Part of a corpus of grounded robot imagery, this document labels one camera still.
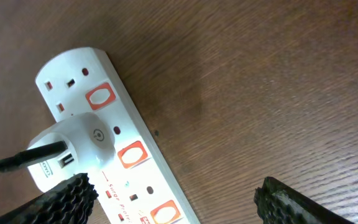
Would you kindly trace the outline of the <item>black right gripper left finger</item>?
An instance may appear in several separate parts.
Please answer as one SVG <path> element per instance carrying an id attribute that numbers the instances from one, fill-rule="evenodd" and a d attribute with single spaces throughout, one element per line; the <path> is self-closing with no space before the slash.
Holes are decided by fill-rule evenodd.
<path id="1" fill-rule="evenodd" d="M 60 182 L 39 197 L 0 216 L 0 224 L 87 223 L 98 193 L 87 174 Z"/>

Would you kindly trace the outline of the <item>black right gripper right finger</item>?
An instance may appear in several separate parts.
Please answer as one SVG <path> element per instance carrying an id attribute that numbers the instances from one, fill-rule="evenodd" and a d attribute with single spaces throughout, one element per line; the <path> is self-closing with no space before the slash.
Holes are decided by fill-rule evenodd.
<path id="1" fill-rule="evenodd" d="M 263 224 L 353 224 L 273 177 L 255 190 L 254 202 Z"/>

